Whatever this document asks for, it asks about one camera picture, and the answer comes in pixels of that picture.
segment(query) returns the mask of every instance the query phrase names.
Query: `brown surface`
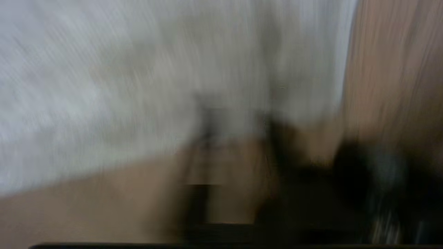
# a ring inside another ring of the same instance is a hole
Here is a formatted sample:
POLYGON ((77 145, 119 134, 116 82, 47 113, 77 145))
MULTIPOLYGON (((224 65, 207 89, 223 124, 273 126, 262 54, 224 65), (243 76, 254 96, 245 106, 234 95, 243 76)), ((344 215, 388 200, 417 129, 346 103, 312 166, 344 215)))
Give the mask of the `brown surface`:
MULTIPOLYGON (((311 157, 327 161, 343 137, 359 137, 399 144, 437 159, 437 164, 443 135, 442 28, 443 1, 362 1, 343 111, 332 121, 304 130, 311 157)), ((242 142, 231 147, 229 156, 220 156, 220 164, 229 166, 219 167, 227 169, 221 175, 234 177, 216 180, 226 189, 214 201, 212 220, 251 221, 251 211, 268 192, 260 177, 266 173, 261 150, 254 141, 242 142)), ((1 246, 171 240, 163 231, 184 196, 178 179, 188 154, 1 200, 1 246)))

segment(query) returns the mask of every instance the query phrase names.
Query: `white fabric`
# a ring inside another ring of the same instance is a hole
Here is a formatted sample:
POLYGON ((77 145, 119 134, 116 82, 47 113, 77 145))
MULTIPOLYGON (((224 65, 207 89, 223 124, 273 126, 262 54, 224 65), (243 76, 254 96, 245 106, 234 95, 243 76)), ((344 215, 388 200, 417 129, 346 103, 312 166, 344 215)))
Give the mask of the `white fabric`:
POLYGON ((356 0, 0 2, 0 196, 339 106, 356 0))

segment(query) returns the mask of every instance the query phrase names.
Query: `beige surface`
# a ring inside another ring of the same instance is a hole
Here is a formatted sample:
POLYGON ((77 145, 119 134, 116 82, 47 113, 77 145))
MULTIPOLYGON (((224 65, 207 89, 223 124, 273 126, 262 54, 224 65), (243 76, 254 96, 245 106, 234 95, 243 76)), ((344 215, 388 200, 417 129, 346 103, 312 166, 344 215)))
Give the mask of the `beige surface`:
MULTIPOLYGON (((343 112, 305 129, 313 159, 330 159, 343 137, 382 139, 437 158, 443 121, 441 27, 443 1, 361 2, 348 58, 343 112)), ((261 198, 254 193, 262 193, 260 187, 267 189, 252 174, 264 175, 257 169, 265 160, 257 156, 262 148, 253 140, 231 148, 231 156, 222 156, 226 160, 220 164, 231 165, 227 168, 233 170, 226 175, 235 177, 220 180, 229 188, 219 196, 218 211, 211 219, 247 222, 261 198)), ((169 217, 173 203, 183 196, 177 177, 187 154, 2 200, 2 247, 22 248, 40 241, 171 239, 162 236, 164 226, 158 224, 173 220, 169 217)))

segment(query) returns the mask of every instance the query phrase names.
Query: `dark object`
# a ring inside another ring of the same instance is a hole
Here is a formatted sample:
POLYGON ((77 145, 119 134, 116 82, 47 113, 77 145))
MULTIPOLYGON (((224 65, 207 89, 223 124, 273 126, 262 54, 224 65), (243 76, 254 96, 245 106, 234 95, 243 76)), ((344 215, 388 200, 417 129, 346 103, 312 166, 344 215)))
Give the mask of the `dark object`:
MULTIPOLYGON (((211 157, 211 123, 203 149, 211 157)), ((275 123, 271 145, 280 193, 253 225, 206 222, 210 185, 194 185, 183 217, 184 244, 51 244, 33 249, 92 248, 434 248, 443 244, 443 180, 421 163, 386 148, 344 143, 333 170, 302 165, 275 123)), ((202 165, 202 177, 210 164, 202 165)))

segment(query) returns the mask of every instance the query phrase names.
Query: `white cloth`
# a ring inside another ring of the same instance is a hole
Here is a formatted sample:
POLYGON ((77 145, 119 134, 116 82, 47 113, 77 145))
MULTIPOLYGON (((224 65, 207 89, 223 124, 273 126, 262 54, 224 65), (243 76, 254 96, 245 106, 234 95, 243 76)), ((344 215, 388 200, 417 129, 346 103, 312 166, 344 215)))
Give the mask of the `white cloth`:
POLYGON ((0 196, 338 108, 356 0, 0 2, 0 196))

